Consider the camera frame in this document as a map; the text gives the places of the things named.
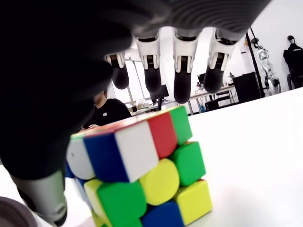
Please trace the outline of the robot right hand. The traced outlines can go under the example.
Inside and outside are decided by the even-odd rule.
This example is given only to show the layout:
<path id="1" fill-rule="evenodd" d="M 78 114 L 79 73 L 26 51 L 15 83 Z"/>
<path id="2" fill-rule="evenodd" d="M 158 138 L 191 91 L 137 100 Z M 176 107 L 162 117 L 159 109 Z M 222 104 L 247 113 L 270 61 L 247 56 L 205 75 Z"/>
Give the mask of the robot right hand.
<path id="1" fill-rule="evenodd" d="M 189 99 L 193 43 L 213 27 L 205 88 L 216 93 L 235 44 L 267 0 L 4 0 L 0 3 L 0 159 L 25 204 L 54 227 L 67 217 L 65 159 L 93 97 L 117 74 L 108 55 L 138 41 L 147 68 L 175 30 L 174 97 Z"/>

